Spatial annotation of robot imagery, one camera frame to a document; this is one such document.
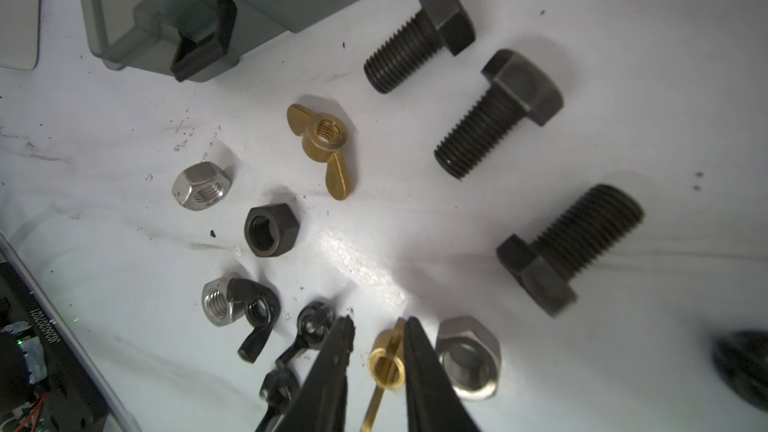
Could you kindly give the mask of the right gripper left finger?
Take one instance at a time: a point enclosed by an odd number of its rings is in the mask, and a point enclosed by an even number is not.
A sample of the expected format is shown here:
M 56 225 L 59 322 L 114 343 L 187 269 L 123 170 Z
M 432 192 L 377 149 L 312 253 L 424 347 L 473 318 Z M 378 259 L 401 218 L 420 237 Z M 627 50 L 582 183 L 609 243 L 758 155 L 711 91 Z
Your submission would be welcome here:
M 345 430 L 347 368 L 353 351 L 355 326 L 349 316 L 337 318 L 301 391 L 275 431 Z

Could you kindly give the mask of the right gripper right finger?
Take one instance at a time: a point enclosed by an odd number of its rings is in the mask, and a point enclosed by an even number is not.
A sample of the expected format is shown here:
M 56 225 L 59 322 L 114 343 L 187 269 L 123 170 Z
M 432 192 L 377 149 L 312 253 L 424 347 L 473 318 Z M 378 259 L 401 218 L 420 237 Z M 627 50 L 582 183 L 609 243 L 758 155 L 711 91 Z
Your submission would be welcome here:
M 409 431 L 479 431 L 416 317 L 406 320 L 404 362 Z

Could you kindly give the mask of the brass wing nut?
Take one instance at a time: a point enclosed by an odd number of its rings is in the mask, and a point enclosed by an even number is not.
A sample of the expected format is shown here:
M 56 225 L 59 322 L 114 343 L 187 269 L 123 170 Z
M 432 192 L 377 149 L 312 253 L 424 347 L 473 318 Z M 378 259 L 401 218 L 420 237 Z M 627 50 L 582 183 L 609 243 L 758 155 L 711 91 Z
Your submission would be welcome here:
M 335 200 L 345 200 L 352 190 L 343 156 L 348 141 L 345 124 L 332 114 L 315 113 L 300 104 L 288 107 L 287 121 L 291 131 L 302 138 L 307 157 L 326 164 L 325 184 L 329 194 Z
M 382 331 L 375 339 L 369 358 L 368 369 L 376 388 L 365 413 L 361 431 L 373 430 L 383 395 L 396 391 L 406 382 L 404 361 L 404 334 L 406 321 L 399 318 L 395 325 Z

